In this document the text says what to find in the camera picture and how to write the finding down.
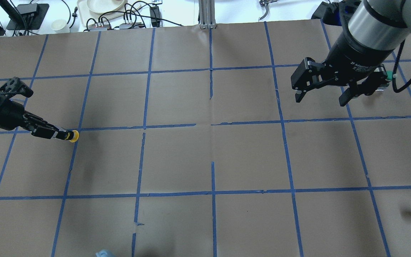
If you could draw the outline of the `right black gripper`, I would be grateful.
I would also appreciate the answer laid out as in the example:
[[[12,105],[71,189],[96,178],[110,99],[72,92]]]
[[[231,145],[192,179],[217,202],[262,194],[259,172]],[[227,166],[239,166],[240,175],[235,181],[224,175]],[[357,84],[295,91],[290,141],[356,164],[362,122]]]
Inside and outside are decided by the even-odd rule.
[[[350,33],[342,32],[323,62],[305,57],[296,68],[290,78],[296,90],[295,102],[300,103],[308,91],[324,86],[348,86],[339,96],[341,107],[361,94],[372,95],[387,83],[384,73],[375,71],[387,57],[387,50],[364,46]]]

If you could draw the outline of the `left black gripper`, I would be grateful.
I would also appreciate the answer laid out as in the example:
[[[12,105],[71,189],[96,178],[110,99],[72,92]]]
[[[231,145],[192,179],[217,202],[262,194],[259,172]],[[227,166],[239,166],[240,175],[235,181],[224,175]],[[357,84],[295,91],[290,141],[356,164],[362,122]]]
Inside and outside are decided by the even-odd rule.
[[[24,106],[11,101],[0,102],[0,129],[11,131],[21,127],[31,132],[32,136],[44,139],[65,140],[65,130],[53,126],[43,118],[24,109]]]

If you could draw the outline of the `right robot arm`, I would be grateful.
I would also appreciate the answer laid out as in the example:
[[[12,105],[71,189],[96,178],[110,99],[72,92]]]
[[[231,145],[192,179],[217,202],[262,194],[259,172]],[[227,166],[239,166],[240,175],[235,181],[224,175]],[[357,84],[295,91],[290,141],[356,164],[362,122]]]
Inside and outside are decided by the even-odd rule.
[[[341,8],[339,15],[342,32],[326,59],[305,57],[291,76],[297,103],[311,90],[339,86],[346,87],[338,99],[344,107],[395,79],[400,58],[391,73],[383,62],[411,34],[411,0],[362,0],[353,14]]]

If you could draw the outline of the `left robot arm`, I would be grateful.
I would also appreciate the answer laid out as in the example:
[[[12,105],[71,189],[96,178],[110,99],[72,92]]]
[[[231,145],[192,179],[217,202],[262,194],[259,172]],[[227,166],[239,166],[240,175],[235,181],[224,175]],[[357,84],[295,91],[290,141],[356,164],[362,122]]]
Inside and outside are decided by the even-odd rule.
[[[65,130],[48,123],[43,118],[25,110],[22,104],[9,97],[0,96],[0,129],[11,131],[21,127],[30,131],[32,136],[75,142],[79,136],[76,130]]]

